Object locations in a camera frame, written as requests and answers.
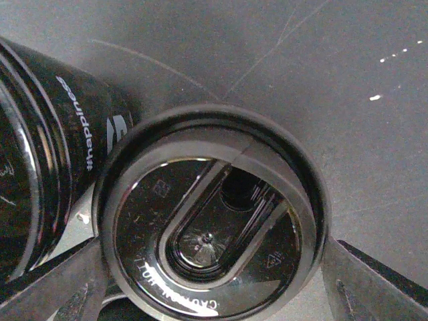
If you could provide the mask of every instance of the black cup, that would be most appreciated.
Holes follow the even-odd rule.
[[[0,38],[0,283],[42,263],[132,127],[121,95]]]

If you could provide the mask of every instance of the recycling symbol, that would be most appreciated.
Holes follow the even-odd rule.
[[[280,265],[282,260],[278,257],[278,255],[269,254],[267,257],[267,269],[272,269],[274,266]]]

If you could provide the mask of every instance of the gray table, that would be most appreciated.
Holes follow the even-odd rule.
[[[119,86],[142,118],[222,100],[274,119],[321,168],[333,236],[428,287],[426,0],[6,0],[0,12],[2,36]],[[62,247],[90,234],[72,223]],[[317,274],[272,321],[330,319]]]

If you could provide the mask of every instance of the logo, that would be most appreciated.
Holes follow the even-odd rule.
[[[107,154],[113,149],[113,136],[116,133],[116,142],[122,139],[123,136],[128,134],[128,129],[126,127],[125,119],[123,119],[122,115],[113,116],[113,123],[109,118],[107,118]]]
[[[280,252],[275,252],[273,254],[269,254],[267,257],[266,268],[272,269],[274,266],[280,265],[284,260],[284,256]]]
[[[161,179],[158,179],[156,184],[154,185],[152,191],[154,194],[162,197],[163,199],[167,197],[169,190],[171,189],[171,186],[166,184]]]

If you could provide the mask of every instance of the scratch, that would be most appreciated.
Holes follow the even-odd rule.
[[[309,15],[307,15],[303,20],[301,20],[301,22],[299,22],[297,25],[295,25],[293,27],[293,29],[291,29],[289,32],[287,32],[287,34],[282,37],[279,38],[277,44],[271,48],[271,50],[269,50],[263,57],[259,58],[254,65],[252,65],[241,77],[240,79],[238,79],[231,87],[230,89],[228,89],[228,91],[226,91],[225,95],[223,96],[223,100],[227,97],[227,95],[229,95],[230,92],[234,91],[234,89],[263,61],[265,60],[268,56],[272,55],[273,52],[285,41],[287,40],[287,38],[289,38],[289,36],[291,36],[291,34],[293,34],[302,24],[304,24],[309,18],[311,18],[313,15],[317,14],[324,6],[326,6],[329,2],[331,2],[331,0],[325,0],[325,2],[321,3],[321,5],[317,6],[317,8],[315,8],[314,10],[311,11],[311,13],[309,13]],[[293,13],[290,15],[290,18],[287,21],[287,24],[290,22],[291,18],[293,17],[294,13],[295,13],[296,9],[294,9]]]
[[[16,204],[13,201],[10,201],[9,199],[6,199],[3,196],[0,196],[0,199],[4,200],[4,202],[6,202],[6,203],[8,203],[10,205],[16,206]]]
[[[83,291],[85,291],[85,292],[84,292],[83,298],[80,301],[86,302],[86,296],[88,295],[88,292],[89,292],[89,283],[85,283],[85,286],[83,287]],[[83,307],[84,307],[84,305],[80,304],[79,309],[78,309],[78,313],[76,313],[77,316],[80,314],[80,311],[82,310]]]
[[[400,203],[403,203],[403,201],[414,201],[415,199],[420,199],[421,197],[426,197],[427,195],[428,195],[428,193],[422,193],[422,194],[414,196],[414,197],[407,197],[405,200],[394,201],[394,202],[375,205],[375,206],[369,206],[369,207],[365,207],[364,209],[355,209],[353,211],[347,211],[346,214],[360,213],[363,211],[371,211],[373,209],[384,209],[386,207],[390,207],[391,205],[398,205]]]
[[[350,315],[352,316],[352,319],[355,320],[355,312],[354,312],[354,309],[352,308],[352,304],[350,303],[349,295],[346,293],[345,289],[343,289],[343,292],[344,292],[344,295],[345,295],[345,298],[346,298],[346,303],[348,304]]]
[[[299,8],[299,6],[300,6],[300,4],[301,4],[302,2],[303,2],[303,1],[299,2],[299,4],[298,4],[298,5],[296,5],[296,7],[294,8],[294,10],[293,10],[292,14],[288,17],[288,20],[287,20],[287,22],[286,22],[286,25],[285,25],[285,26],[284,26],[284,28],[282,29],[281,35],[280,35],[280,37],[278,38],[278,42],[276,43],[275,47],[277,47],[277,46],[279,46],[279,45],[281,44],[282,36],[285,34],[285,32],[286,32],[286,30],[287,30],[287,27],[288,27],[288,25],[290,24],[290,21],[293,19],[294,14],[296,13],[297,8]]]
[[[178,70],[176,70],[176,69],[174,69],[174,68],[172,68],[172,67],[170,67],[170,66],[168,66],[168,65],[164,64],[163,62],[160,62],[160,61],[158,61],[158,60],[156,60],[156,59],[154,59],[154,58],[152,58],[152,57],[149,57],[149,56],[147,56],[147,55],[144,55],[143,53],[140,53],[140,52],[138,52],[138,51],[135,51],[135,50],[129,49],[129,48],[127,48],[127,47],[122,47],[121,45],[116,45],[116,44],[114,44],[114,43],[110,43],[110,42],[106,42],[106,41],[102,41],[102,40],[97,40],[97,39],[91,39],[90,41],[91,41],[91,42],[94,42],[94,43],[99,43],[99,44],[101,44],[101,45],[105,45],[105,46],[107,46],[107,47],[111,47],[111,48],[114,48],[114,49],[117,49],[117,50],[120,50],[120,51],[123,51],[123,52],[126,52],[126,53],[128,53],[128,54],[130,54],[130,55],[138,56],[138,57],[140,57],[140,58],[142,58],[142,59],[144,59],[144,60],[147,60],[148,62],[151,62],[151,63],[153,63],[153,64],[155,64],[155,65],[158,65],[159,67],[162,67],[162,68],[164,68],[164,69],[166,69],[166,70],[168,70],[168,71],[172,72],[173,74],[176,74],[176,75],[178,75],[178,76],[180,76],[180,77],[182,77],[182,78],[186,79],[186,80],[187,80],[188,82],[190,82],[191,84],[193,84],[193,85],[195,85],[196,87],[198,87],[198,88],[200,88],[200,89],[204,90],[204,91],[205,91],[206,93],[208,93],[208,95],[210,95],[212,98],[214,98],[214,99],[216,99],[216,100],[220,100],[220,98],[219,98],[216,94],[214,94],[212,91],[210,91],[210,90],[209,90],[208,88],[206,88],[204,85],[200,84],[199,82],[197,82],[196,80],[192,79],[192,78],[191,78],[191,77],[189,77],[188,75],[185,75],[184,73],[179,72]]]

